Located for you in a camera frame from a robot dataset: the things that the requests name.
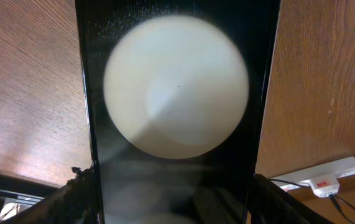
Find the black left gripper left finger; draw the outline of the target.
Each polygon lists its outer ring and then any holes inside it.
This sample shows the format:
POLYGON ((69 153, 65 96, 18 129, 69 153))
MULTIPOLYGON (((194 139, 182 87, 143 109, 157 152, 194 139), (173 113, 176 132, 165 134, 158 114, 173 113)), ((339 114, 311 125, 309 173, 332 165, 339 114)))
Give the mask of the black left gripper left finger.
POLYGON ((71 168, 75 174, 66 185, 3 224, 96 224, 99 202, 93 168, 71 168))

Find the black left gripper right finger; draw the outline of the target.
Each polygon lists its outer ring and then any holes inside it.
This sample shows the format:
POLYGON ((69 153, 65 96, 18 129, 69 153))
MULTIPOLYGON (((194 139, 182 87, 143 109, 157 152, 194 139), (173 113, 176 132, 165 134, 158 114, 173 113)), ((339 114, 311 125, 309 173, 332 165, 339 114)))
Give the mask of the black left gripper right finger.
POLYGON ((251 224, 332 224, 261 174, 255 174, 247 198, 251 224))

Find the black Galaxy smartphone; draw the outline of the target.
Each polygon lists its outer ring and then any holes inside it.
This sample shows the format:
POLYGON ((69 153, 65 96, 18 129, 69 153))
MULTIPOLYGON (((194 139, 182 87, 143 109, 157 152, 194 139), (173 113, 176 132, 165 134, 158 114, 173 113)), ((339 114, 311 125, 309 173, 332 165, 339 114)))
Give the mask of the black Galaxy smartphone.
POLYGON ((280 1, 76 1, 101 223, 244 223, 280 1))

